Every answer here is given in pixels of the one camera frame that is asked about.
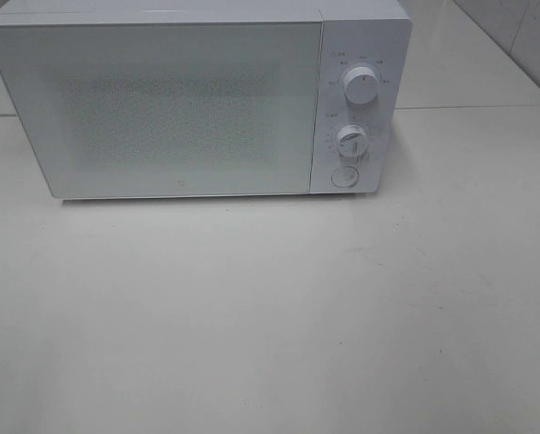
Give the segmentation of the white microwave oven body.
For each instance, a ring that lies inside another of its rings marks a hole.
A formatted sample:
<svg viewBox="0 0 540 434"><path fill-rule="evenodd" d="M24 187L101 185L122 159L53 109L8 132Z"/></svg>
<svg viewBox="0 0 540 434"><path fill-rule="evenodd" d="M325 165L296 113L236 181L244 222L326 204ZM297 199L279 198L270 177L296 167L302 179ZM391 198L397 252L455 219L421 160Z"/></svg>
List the white microwave oven body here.
<svg viewBox="0 0 540 434"><path fill-rule="evenodd" d="M395 1L10 1L0 8L0 27L301 23L321 26L308 191L149 198L372 193L384 167L412 32L411 19ZM343 88L344 75L358 65L374 67L381 80L376 98L365 105L350 103ZM358 158L344 158L336 149L336 132L351 124L370 137ZM331 182L342 166L359 173L351 188Z"/></svg>

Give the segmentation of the round door release button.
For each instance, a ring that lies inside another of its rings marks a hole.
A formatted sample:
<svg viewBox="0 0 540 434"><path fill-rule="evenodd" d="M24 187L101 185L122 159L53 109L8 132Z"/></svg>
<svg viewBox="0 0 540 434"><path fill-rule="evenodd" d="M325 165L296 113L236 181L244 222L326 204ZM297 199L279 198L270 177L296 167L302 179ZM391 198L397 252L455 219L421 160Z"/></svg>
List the round door release button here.
<svg viewBox="0 0 540 434"><path fill-rule="evenodd" d="M331 182L339 188L351 188L359 180L358 171L352 166L342 166L337 168L331 175Z"/></svg>

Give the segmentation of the white timer knob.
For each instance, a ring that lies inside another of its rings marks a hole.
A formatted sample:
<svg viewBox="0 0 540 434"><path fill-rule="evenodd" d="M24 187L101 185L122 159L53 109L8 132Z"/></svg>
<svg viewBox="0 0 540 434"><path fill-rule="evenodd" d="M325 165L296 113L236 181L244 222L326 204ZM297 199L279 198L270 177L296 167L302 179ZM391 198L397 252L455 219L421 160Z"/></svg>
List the white timer knob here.
<svg viewBox="0 0 540 434"><path fill-rule="evenodd" d="M336 149L344 158L358 158L370 145L370 137L366 129L351 124L341 127L335 135Z"/></svg>

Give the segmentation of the white adjacent table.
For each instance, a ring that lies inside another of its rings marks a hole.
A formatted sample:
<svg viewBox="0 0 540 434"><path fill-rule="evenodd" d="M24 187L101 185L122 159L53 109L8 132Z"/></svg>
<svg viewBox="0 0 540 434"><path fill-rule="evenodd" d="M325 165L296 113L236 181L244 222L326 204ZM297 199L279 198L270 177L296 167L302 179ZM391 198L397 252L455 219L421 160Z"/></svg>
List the white adjacent table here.
<svg viewBox="0 0 540 434"><path fill-rule="evenodd" d="M398 109L540 106L540 88L452 1L402 1L412 35Z"/></svg>

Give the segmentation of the white microwave door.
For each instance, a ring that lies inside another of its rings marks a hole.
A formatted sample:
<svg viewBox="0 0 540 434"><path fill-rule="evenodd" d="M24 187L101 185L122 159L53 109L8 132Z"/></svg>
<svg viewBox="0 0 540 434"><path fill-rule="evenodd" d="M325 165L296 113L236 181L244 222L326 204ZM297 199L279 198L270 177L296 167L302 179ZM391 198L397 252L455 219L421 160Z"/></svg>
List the white microwave door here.
<svg viewBox="0 0 540 434"><path fill-rule="evenodd" d="M0 27L52 196L306 193L321 26Z"/></svg>

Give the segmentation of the white upper power knob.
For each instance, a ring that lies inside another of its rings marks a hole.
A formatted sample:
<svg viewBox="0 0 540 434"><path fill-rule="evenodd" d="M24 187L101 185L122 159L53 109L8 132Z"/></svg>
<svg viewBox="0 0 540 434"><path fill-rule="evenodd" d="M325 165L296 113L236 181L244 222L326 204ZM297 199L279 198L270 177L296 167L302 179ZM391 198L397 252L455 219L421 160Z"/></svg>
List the white upper power knob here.
<svg viewBox="0 0 540 434"><path fill-rule="evenodd" d="M373 101L381 85L378 72L369 65L351 68L344 75L342 82L346 99L356 105L365 105Z"/></svg>

